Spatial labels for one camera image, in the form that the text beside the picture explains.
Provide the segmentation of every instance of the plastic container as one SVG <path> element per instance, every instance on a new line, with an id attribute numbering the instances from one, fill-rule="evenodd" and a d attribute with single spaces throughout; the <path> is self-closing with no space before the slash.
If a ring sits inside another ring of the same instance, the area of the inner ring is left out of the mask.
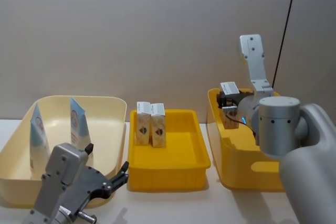
<path id="1" fill-rule="evenodd" d="M 128 188 L 136 191 L 201 190 L 210 160 L 197 116 L 191 110 L 165 110 L 166 148 L 135 145 L 136 111 L 130 115 Z"/>
<path id="2" fill-rule="evenodd" d="M 206 128 L 220 182 L 229 189 L 283 190 L 279 162 L 260 151 L 252 131 L 242 124 L 234 130 L 224 128 L 216 101 L 218 93 L 219 89 L 208 91 Z"/>
<path id="3" fill-rule="evenodd" d="M 124 146 L 126 103 L 114 97 L 75 97 L 85 109 L 93 149 L 93 167 L 108 178 L 120 168 Z M 50 150 L 70 143 L 70 97 L 52 96 L 37 101 Z M 31 180 L 29 166 L 30 118 L 35 103 L 0 153 L 0 194 L 12 207 L 31 208 L 41 180 Z M 88 207 L 107 202 L 95 199 Z"/>

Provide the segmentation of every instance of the table surface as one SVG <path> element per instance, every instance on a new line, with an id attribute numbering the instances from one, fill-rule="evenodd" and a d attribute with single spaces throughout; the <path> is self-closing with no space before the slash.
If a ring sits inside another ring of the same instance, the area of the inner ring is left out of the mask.
<path id="1" fill-rule="evenodd" d="M 0 150 L 20 120 L 0 120 Z M 211 150 L 205 124 L 200 124 L 209 157 Z M 127 159 L 127 123 L 123 160 Z M 219 182 L 212 163 L 206 171 L 209 188 L 188 193 L 135 193 L 125 186 L 107 204 L 87 209 L 100 224 L 140 223 L 223 223 L 223 224 L 297 224 L 298 220 L 285 193 L 231 191 Z M 7 208 L 0 198 L 1 223 L 21 223 L 28 209 Z M 76 223 L 87 223 L 82 220 Z"/>

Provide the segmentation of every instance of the gray robot arm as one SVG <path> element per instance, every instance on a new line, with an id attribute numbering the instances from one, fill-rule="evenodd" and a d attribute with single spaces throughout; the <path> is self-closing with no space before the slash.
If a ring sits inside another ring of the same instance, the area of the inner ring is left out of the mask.
<path id="1" fill-rule="evenodd" d="M 93 150 L 89 144 L 79 150 L 69 143 L 56 145 L 42 175 L 42 187 L 33 209 L 23 224 L 72 224 L 79 217 L 88 223 L 97 222 L 95 216 L 83 212 L 90 200 L 107 199 L 127 183 L 128 162 L 111 179 L 98 170 L 85 166 Z"/>
<path id="2" fill-rule="evenodd" d="M 241 36 L 240 48 L 253 95 L 241 93 L 223 99 L 233 100 L 235 119 L 244 119 L 260 150 L 279 159 L 280 178 L 299 222 L 336 223 L 335 125 L 316 104 L 300 106 L 296 98 L 274 96 L 266 79 L 259 35 Z M 220 108 L 224 105 L 224 111 L 225 104 L 218 103 Z"/>

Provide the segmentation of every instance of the gray wall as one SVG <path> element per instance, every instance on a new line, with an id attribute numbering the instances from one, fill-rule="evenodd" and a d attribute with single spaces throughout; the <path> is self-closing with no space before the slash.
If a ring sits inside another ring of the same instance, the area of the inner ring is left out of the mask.
<path id="1" fill-rule="evenodd" d="M 0 0 L 0 118 L 55 94 L 198 112 L 221 81 L 248 85 L 238 37 L 263 37 L 272 80 L 290 0 Z"/>
<path id="2" fill-rule="evenodd" d="M 293 0 L 275 89 L 322 106 L 336 123 L 336 1 Z"/>

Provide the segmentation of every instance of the printed label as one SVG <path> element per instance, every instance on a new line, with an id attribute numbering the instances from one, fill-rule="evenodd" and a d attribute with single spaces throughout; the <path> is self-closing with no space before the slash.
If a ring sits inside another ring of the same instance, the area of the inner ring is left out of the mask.
<path id="1" fill-rule="evenodd" d="M 147 132 L 147 129 L 145 127 L 142 127 L 141 129 L 139 129 L 139 131 L 142 133 L 142 134 L 146 134 Z"/>
<path id="2" fill-rule="evenodd" d="M 137 114 L 150 114 L 151 104 L 149 102 L 137 102 Z"/>
<path id="3" fill-rule="evenodd" d="M 70 215 L 71 214 L 71 211 L 69 209 L 66 209 L 65 207 L 63 206 L 59 206 L 59 210 L 63 211 L 64 213 L 66 213 L 67 215 Z"/>
<path id="4" fill-rule="evenodd" d="M 224 94 L 228 95 L 228 94 L 239 94 L 239 90 L 236 86 L 236 83 L 234 81 L 230 81 L 230 82 L 222 82 L 220 85 L 222 91 L 224 92 Z"/>
<path id="5" fill-rule="evenodd" d="M 76 136 L 76 133 L 71 133 L 71 143 L 72 143 L 72 145 L 75 145 L 75 144 L 77 144 L 77 142 L 78 142 L 78 138 L 77 138 L 77 136 Z"/>
<path id="6" fill-rule="evenodd" d="M 78 116 L 77 116 L 77 112 L 75 110 L 72 110 L 72 112 L 71 112 L 71 124 L 75 128 L 78 127 Z"/>
<path id="7" fill-rule="evenodd" d="M 41 132 L 44 133 L 44 127 L 43 127 L 42 119 L 37 116 L 35 118 L 35 122 L 36 122 L 37 127 L 41 130 Z"/>
<path id="8" fill-rule="evenodd" d="M 151 104 L 151 115 L 164 115 L 164 105 L 163 103 Z"/>
<path id="9" fill-rule="evenodd" d="M 155 131 L 155 133 L 156 133 L 157 135 L 159 135 L 159 136 L 162 136 L 162 134 L 163 134 L 163 130 L 160 129 L 160 128 L 158 128 L 158 129 Z"/>

